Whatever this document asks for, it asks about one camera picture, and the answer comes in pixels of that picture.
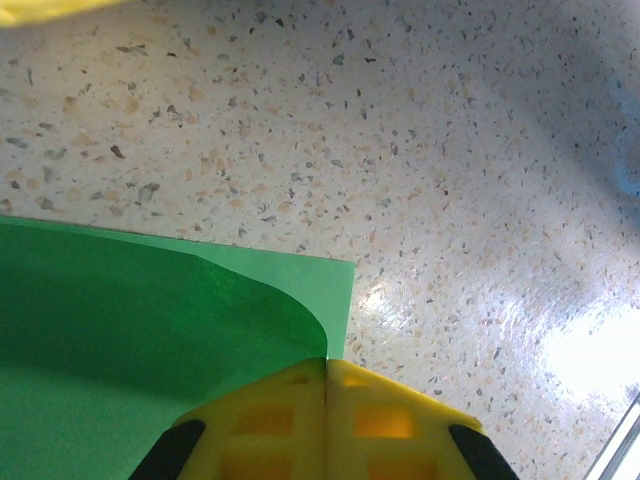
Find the yellow plastic object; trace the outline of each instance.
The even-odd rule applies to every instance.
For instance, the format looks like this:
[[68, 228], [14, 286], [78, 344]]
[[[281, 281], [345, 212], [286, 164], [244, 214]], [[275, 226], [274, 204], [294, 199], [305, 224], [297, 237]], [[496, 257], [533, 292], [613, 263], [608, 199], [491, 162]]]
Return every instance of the yellow plastic object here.
[[[469, 452], [449, 427], [492, 446], [475, 418], [342, 360], [305, 360], [183, 415], [167, 432], [198, 422], [194, 442], [174, 440], [195, 445], [176, 473], [145, 470], [150, 457], [167, 457], [152, 449], [131, 478], [466, 480], [476, 478]], [[491, 469], [483, 478], [509, 473]]]
[[0, 0], [0, 27], [42, 23], [123, 0]]

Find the green paper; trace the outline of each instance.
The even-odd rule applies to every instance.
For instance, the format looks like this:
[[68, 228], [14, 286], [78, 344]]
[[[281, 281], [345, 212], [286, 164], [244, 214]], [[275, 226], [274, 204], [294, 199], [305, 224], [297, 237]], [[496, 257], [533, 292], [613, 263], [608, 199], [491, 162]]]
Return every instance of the green paper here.
[[340, 358], [351, 263], [0, 217], [0, 478], [126, 478], [181, 413]]

